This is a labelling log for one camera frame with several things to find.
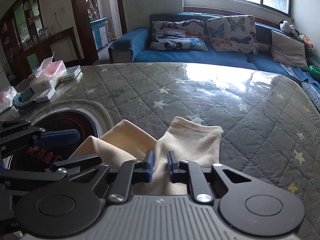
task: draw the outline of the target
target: blue cabinet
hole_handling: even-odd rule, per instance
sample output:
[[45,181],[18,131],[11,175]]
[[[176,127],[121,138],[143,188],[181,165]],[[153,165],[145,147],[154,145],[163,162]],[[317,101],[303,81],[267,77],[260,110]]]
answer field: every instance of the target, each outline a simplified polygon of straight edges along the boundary
[[90,22],[97,50],[110,42],[107,21],[108,17]]

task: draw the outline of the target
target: wooden door frame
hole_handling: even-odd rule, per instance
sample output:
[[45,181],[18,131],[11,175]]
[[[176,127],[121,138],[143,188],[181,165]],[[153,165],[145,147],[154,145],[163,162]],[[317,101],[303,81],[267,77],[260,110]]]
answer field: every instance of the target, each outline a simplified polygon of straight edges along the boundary
[[[122,34],[125,35],[127,33],[127,26],[125,23],[123,1],[117,0],[117,2],[118,2],[118,9],[119,9],[121,30],[122,30]],[[86,3],[86,0],[71,0],[71,3],[73,8],[73,14],[75,16],[75,21],[76,21],[79,38],[80,38],[82,51],[85,58],[85,63],[87,65],[91,65],[97,59],[99,59],[99,56],[96,50],[96,46],[94,44],[92,29],[91,29],[90,21],[88,18],[87,3]]]
[[71,0],[77,31],[84,54],[85,65],[92,65],[99,59],[88,17],[86,0]]
[[127,24],[125,22],[123,0],[117,0],[117,3],[118,3],[118,9],[119,9],[121,31],[122,31],[122,35],[125,35],[128,32],[128,30],[127,30]]

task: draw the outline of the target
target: throw pillow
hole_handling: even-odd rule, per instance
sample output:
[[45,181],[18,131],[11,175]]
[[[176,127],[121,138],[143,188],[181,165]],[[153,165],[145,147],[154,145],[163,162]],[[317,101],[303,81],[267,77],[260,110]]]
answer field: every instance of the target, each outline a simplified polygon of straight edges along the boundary
[[258,54],[253,15],[216,17],[207,20],[208,33],[216,51]]
[[284,65],[300,67],[308,71],[304,44],[282,33],[271,31],[271,55],[273,60]]
[[152,50],[198,49],[208,51],[204,38],[204,23],[199,20],[151,23]]

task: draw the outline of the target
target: green container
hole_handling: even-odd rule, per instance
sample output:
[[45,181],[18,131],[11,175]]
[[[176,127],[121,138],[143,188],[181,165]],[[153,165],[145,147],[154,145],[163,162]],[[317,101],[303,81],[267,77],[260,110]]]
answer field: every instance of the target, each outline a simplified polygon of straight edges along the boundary
[[320,69],[315,66],[309,66],[309,72],[316,80],[320,81]]

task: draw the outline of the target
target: floor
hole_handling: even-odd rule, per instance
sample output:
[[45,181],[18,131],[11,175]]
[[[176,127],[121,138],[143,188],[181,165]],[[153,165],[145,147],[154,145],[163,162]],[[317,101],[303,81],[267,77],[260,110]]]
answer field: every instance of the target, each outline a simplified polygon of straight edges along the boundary
[[102,65],[102,64],[110,64],[110,63],[111,63],[110,59],[98,59],[92,64],[92,66]]
[[108,49],[110,47],[110,45],[113,43],[110,42],[109,44],[107,44],[106,46],[102,47],[101,49],[98,49],[98,56],[99,56],[99,59],[101,60],[104,60],[104,59],[109,59],[109,52],[108,52]]

